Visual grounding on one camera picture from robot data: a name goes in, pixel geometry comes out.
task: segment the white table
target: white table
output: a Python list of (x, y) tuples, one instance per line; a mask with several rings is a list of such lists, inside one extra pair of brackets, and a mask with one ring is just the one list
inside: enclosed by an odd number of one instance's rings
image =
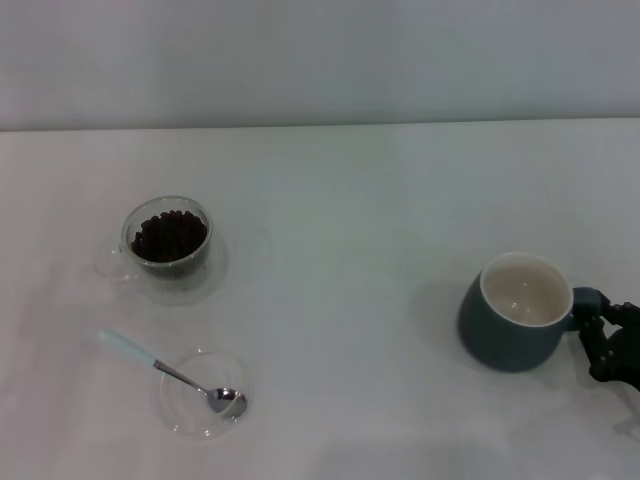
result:
[[(229, 244), (196, 305), (92, 270), (164, 194), (206, 205)], [(505, 251), (640, 303), (640, 120), (7, 133), (0, 225), (0, 478), (638, 478), (640, 393), (591, 380), (575, 336), (506, 375), (454, 319)], [(209, 442), (170, 432), (156, 374), (95, 349), (105, 326), (167, 362), (237, 352), (247, 418)]]

